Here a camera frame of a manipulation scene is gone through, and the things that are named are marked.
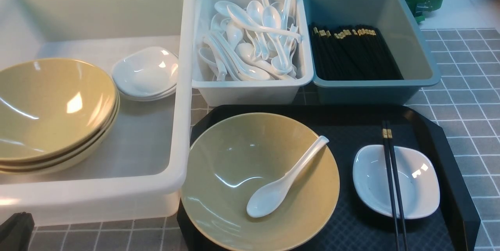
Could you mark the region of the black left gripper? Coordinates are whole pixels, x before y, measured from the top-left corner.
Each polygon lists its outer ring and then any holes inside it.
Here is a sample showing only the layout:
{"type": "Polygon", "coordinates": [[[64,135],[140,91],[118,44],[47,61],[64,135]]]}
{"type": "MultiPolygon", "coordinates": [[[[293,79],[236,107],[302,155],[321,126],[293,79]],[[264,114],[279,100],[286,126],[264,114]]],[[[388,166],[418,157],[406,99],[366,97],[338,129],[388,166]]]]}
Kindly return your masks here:
{"type": "Polygon", "coordinates": [[[0,226],[0,250],[27,251],[33,229],[31,213],[14,213],[0,226]]]}

